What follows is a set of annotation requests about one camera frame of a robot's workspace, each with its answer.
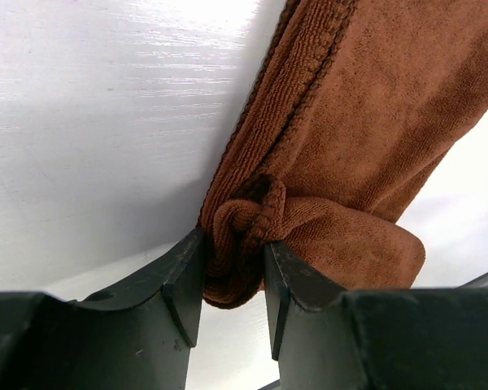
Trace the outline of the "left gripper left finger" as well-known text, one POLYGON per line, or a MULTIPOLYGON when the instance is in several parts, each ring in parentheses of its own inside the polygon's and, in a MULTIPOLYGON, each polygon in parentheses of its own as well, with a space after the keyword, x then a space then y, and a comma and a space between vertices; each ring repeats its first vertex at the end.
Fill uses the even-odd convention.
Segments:
POLYGON ((0 292, 0 389, 182 389, 198 339, 204 232, 82 301, 0 292))

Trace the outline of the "brown microfiber towel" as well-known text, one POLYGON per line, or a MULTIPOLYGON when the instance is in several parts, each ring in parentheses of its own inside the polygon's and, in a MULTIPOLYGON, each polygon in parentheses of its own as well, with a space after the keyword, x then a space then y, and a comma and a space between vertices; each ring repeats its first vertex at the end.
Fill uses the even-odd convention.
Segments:
POLYGON ((397 224, 488 110, 488 1, 288 1, 201 209, 205 301, 248 302, 284 241, 344 288, 409 288, 397 224))

